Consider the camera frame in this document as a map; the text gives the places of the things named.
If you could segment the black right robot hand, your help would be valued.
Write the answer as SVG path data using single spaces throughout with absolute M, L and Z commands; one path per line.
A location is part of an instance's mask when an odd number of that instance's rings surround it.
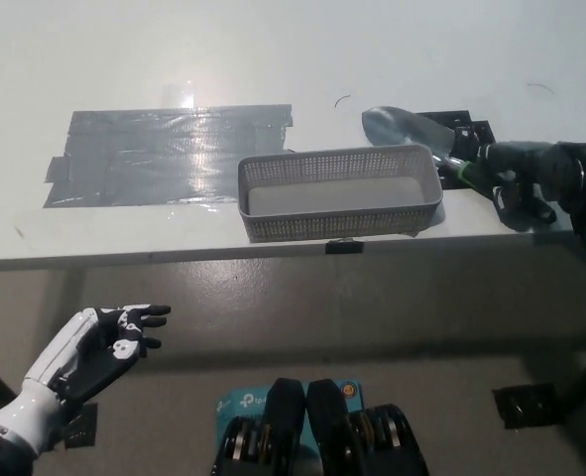
M 556 221 L 550 205 L 571 198 L 583 186 L 580 161 L 561 143 L 499 142 L 480 147 L 477 163 L 498 177 L 492 201 L 499 218 L 518 231 Z

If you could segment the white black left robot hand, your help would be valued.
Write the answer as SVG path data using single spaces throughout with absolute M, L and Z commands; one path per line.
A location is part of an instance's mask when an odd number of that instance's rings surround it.
M 167 324 L 163 304 L 87 307 L 74 314 L 25 374 L 19 395 L 0 409 L 0 437 L 36 458 L 83 405 L 161 341 L 145 334 Z

